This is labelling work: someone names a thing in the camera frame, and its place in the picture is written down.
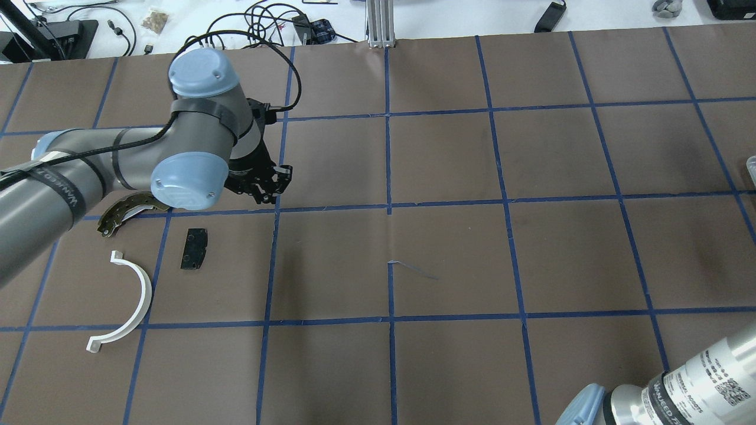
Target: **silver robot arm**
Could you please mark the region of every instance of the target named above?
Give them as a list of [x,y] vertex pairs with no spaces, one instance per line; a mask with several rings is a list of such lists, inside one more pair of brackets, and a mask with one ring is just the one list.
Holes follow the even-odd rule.
[[284,191],[291,167],[276,166],[262,140],[275,114],[245,97],[220,51],[189,51],[169,78],[178,99],[162,129],[49,133],[32,161],[0,172],[0,287],[112,190],[149,190],[192,210],[214,205],[224,187],[258,203]]

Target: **power adapter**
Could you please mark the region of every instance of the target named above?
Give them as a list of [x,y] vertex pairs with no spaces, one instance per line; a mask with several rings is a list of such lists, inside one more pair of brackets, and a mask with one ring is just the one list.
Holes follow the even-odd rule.
[[546,9],[544,12],[544,15],[540,18],[538,23],[535,25],[535,33],[550,33],[554,27],[559,23],[559,20],[562,19],[562,15],[565,14],[565,11],[567,10],[567,2],[563,2],[562,4],[551,2],[549,5],[549,8]]

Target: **white semicircular part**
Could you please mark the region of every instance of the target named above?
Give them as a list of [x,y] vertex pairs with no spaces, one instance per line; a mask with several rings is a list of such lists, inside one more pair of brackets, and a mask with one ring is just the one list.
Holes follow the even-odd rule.
[[99,352],[100,346],[104,343],[112,343],[113,341],[120,340],[134,330],[139,322],[147,314],[147,310],[150,308],[150,300],[152,299],[152,283],[150,277],[147,276],[147,272],[142,267],[134,264],[133,262],[123,259],[123,253],[120,251],[113,251],[110,253],[110,262],[115,265],[127,265],[136,271],[139,276],[139,282],[141,283],[141,298],[137,309],[134,314],[123,324],[123,326],[114,330],[113,332],[106,333],[105,335],[99,335],[96,337],[89,337],[89,344],[87,344],[87,351]]

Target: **cable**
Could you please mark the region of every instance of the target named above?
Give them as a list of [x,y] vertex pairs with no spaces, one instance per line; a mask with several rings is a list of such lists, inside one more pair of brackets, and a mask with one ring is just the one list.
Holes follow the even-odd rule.
[[[274,43],[271,43],[268,40],[262,39],[256,34],[250,33],[249,31],[241,31],[238,29],[222,29],[220,31],[212,31],[210,33],[202,34],[201,36],[197,36],[191,41],[189,41],[188,43],[185,43],[176,52],[171,63],[173,63],[173,61],[176,60],[177,57],[179,57],[182,53],[184,53],[187,49],[189,49],[189,47],[191,47],[194,44],[197,44],[202,39],[207,39],[208,37],[222,36],[222,35],[252,36],[254,39],[256,39],[259,42],[259,44],[267,45],[269,48],[273,49],[273,51],[275,51],[276,54],[278,54],[278,56],[281,56],[286,61],[286,63],[289,65],[289,68],[291,68],[291,70],[294,72],[294,76],[296,77],[296,88],[297,88],[296,98],[294,98],[294,101],[291,104],[284,107],[280,107],[279,109],[276,109],[276,110],[271,110],[271,112],[276,113],[276,112],[285,112],[288,110],[292,110],[299,103],[299,98],[302,97],[302,79],[299,77],[299,71],[296,70],[294,63],[292,63],[292,61],[281,50],[279,50],[279,48]],[[168,78],[168,87],[171,90],[171,94],[173,98],[178,99],[176,92],[173,91],[173,84],[171,83],[170,78]]]
[[123,52],[123,54],[121,55],[121,57],[129,56],[131,54],[131,50],[132,50],[132,42],[129,41],[129,38],[125,34],[121,34],[121,36],[126,40],[126,45],[128,46],[128,47],[126,47],[126,51]]
[[34,16],[34,19],[40,23],[47,31],[50,33],[50,37],[52,37],[52,41],[55,43],[55,46],[57,47],[57,50],[60,52],[60,59],[66,60],[68,57],[63,52],[63,46],[60,45],[57,38],[55,38],[55,34],[50,31],[50,27],[47,26],[47,23],[43,20],[43,18],[37,16],[36,13],[34,13],[34,9],[32,9],[31,6],[29,6],[29,3],[26,3],[26,0],[23,0],[23,3],[25,4],[26,8],[29,9],[30,12],[32,12],[32,15]]
[[116,8],[112,8],[110,6],[89,5],[89,6],[82,6],[82,7],[78,8],[78,9],[74,10],[73,12],[69,13],[68,17],[66,17],[66,20],[71,20],[71,17],[76,12],[84,11],[86,9],[108,9],[108,10],[116,11],[116,12],[120,13],[121,16],[123,16],[126,19],[126,22],[129,23],[129,26],[132,28],[132,33],[134,33],[134,44],[132,45],[131,51],[126,56],[131,56],[134,53],[134,49],[137,47],[137,30],[136,30],[136,28],[134,28],[134,23],[132,22],[132,20],[130,20],[129,17],[126,16],[125,13],[123,13],[122,11],[120,11],[120,10],[118,10]]
[[141,140],[133,141],[130,143],[119,144],[118,146],[100,147],[98,149],[87,150],[78,154],[66,155],[65,157],[55,158],[54,160],[40,163],[39,165],[36,165],[27,171],[20,169],[12,170],[6,173],[3,178],[0,179],[0,191],[4,191],[5,189],[9,188],[12,185],[15,185],[19,181],[24,180],[27,177],[27,173],[35,168],[43,166],[56,166],[58,164],[68,163],[74,160],[81,160],[82,158],[86,157],[93,157],[94,155],[107,154],[109,152],[115,152],[116,150],[124,150],[130,149],[132,147],[144,146],[146,144],[160,140],[164,135],[166,135],[171,126],[173,126],[174,121],[176,121],[176,117],[178,117],[178,111],[171,113],[171,117],[169,118],[168,122],[158,131],[158,133],[148,138],[143,138]]
[[114,5],[114,4],[116,4],[116,3],[118,3],[118,0],[110,0],[109,2],[102,2],[102,3],[92,3],[91,5],[73,5],[73,6],[66,6],[65,8],[56,9],[56,10],[54,10],[54,11],[45,11],[45,10],[42,10],[42,9],[38,8],[38,7],[36,6],[36,4],[34,4],[34,8],[35,8],[36,10],[38,10],[38,11],[42,12],[42,14],[48,14],[48,15],[52,15],[52,14],[59,14],[60,12],[62,12],[62,11],[65,11],[66,9],[71,9],[71,8],[83,8],[83,7],[85,7],[85,6],[104,6],[104,5]]
[[339,33],[334,33],[334,34],[336,35],[336,37],[341,37],[342,39],[344,39],[344,40],[346,40],[348,42],[359,43],[357,40],[350,39],[349,37],[342,36]]
[[[275,6],[275,5],[283,5],[283,3],[277,3],[277,4],[273,4],[273,5],[270,5],[269,7],[271,7],[271,6]],[[218,22],[219,22],[219,21],[220,21],[221,19],[224,19],[224,18],[226,18],[226,17],[233,17],[233,16],[244,16],[244,17],[245,17],[245,19],[246,19],[247,17],[257,17],[257,18],[265,18],[265,19],[272,19],[272,20],[274,20],[274,23],[271,23],[271,24],[270,24],[270,25],[268,25],[268,26],[267,26],[266,28],[270,28],[270,27],[272,27],[272,26],[273,26],[274,24],[276,25],[276,27],[278,27],[278,25],[277,25],[277,21],[281,21],[281,22],[290,22],[290,23],[296,23],[296,24],[299,24],[299,22],[294,22],[294,21],[293,21],[293,20],[291,20],[291,19],[284,19],[284,18],[282,18],[282,16],[283,16],[283,15],[285,15],[285,14],[288,14],[288,13],[292,13],[292,12],[294,12],[294,10],[291,10],[291,11],[286,11],[286,12],[283,12],[283,13],[282,13],[281,15],[278,15],[277,17],[269,17],[269,16],[264,16],[264,15],[261,15],[261,14],[251,14],[251,13],[247,13],[247,12],[234,12],[234,13],[230,13],[230,14],[225,14],[225,15],[222,15],[222,16],[220,16],[220,17],[217,17],[217,18],[216,18],[216,19],[215,19],[215,20],[214,20],[213,22],[211,22],[211,24],[210,24],[210,25],[208,26],[208,31],[210,31],[210,30],[212,29],[212,27],[213,27],[213,26],[215,26],[215,25],[216,25],[216,24],[217,24],[217,23],[218,23]],[[310,28],[310,30],[311,30],[311,31],[312,31],[312,30],[314,30],[314,28],[313,28],[313,26],[312,26],[312,23],[309,23],[309,24],[310,24],[310,27],[309,27],[309,28]],[[278,33],[279,33],[279,37],[280,37],[280,40],[281,40],[281,44],[283,44],[283,43],[284,43],[284,41],[283,41],[284,39],[283,39],[283,37],[282,37],[282,36],[280,36],[280,28],[278,29]],[[340,37],[340,38],[342,38],[342,39],[344,39],[344,40],[347,40],[347,41],[350,41],[350,42],[354,42],[354,43],[357,43],[357,42],[358,42],[358,41],[357,41],[357,40],[355,40],[355,39],[350,39],[349,37],[347,37],[347,36],[343,36],[343,35],[341,35],[341,34],[338,34],[338,33],[335,33],[335,35],[336,35],[337,37]],[[253,47],[256,47],[256,46],[257,46],[257,45],[248,45],[248,46],[245,46],[245,47],[242,47],[242,48],[253,48]]]
[[2,23],[8,28],[8,31],[10,31],[11,34],[13,35],[13,39],[16,40],[16,44],[18,44],[18,48],[21,49],[21,51],[23,52],[23,55],[26,56],[26,59],[29,59],[29,62],[31,62],[32,58],[29,56],[28,53],[26,53],[26,49],[23,48],[23,44],[26,44],[26,42],[22,44],[21,40],[19,40],[18,36],[16,35],[16,32],[12,30],[10,25],[8,25],[8,22],[5,22],[5,18],[2,16],[2,14],[0,14],[0,20],[2,20]]

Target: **light blue joint cap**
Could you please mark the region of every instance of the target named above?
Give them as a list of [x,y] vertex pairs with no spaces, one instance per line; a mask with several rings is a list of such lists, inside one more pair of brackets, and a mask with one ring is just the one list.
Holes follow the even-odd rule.
[[239,84],[239,76],[225,54],[198,48],[176,58],[168,70],[173,91],[185,98],[209,98]]
[[162,203],[197,211],[218,202],[227,177],[228,164],[218,155],[183,152],[157,164],[150,189]]
[[37,141],[37,145],[32,149],[32,161],[38,160],[42,157],[42,155],[47,152],[47,149],[50,147],[53,141],[63,133],[68,133],[73,130],[81,130],[81,129],[68,129],[68,130],[61,130],[59,132],[52,132],[48,133],[46,135],[43,135],[39,140]]
[[586,386],[572,399],[556,425],[579,425],[583,423],[593,425],[593,420],[596,419],[596,414],[604,400],[604,394],[606,394],[606,389],[597,383]]

